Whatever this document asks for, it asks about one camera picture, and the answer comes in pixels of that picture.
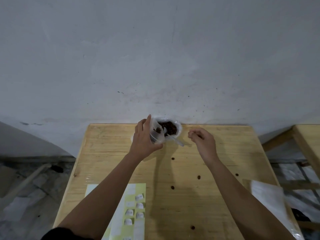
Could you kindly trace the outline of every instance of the person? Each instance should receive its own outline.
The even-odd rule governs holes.
[[[162,148],[150,140],[150,120],[141,120],[135,127],[129,153],[111,173],[88,194],[58,225],[42,237],[42,240],[94,239],[100,240],[111,221],[126,186],[138,164],[151,153]],[[214,136],[202,128],[190,129],[188,137],[193,141],[245,240],[294,239],[283,224],[242,184],[220,161]]]

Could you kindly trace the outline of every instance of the hand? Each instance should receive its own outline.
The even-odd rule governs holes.
[[[197,145],[198,152],[207,167],[218,158],[214,136],[203,128],[190,129],[188,137]]]
[[[133,157],[137,157],[140,161],[145,159],[154,151],[163,147],[163,144],[153,144],[150,139],[150,120],[151,115],[147,119],[139,121],[135,127],[133,141],[129,153]]]

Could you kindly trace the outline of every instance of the person's right hand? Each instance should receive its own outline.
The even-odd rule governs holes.
[[[190,129],[188,137],[197,145],[206,166],[212,166],[214,160],[218,158],[214,136],[203,128],[196,128]]]

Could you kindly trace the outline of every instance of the person's left hand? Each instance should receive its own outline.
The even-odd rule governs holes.
[[[133,141],[129,153],[133,157],[137,157],[140,161],[145,159],[154,151],[162,149],[163,144],[153,144],[150,139],[150,120],[151,115],[147,119],[139,121],[135,127]]]

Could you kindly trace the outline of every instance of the black sleeve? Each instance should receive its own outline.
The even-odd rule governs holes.
[[[41,240],[57,240],[57,239],[69,239],[69,240],[93,240],[92,238],[84,238],[74,235],[70,229],[57,227],[44,235]]]

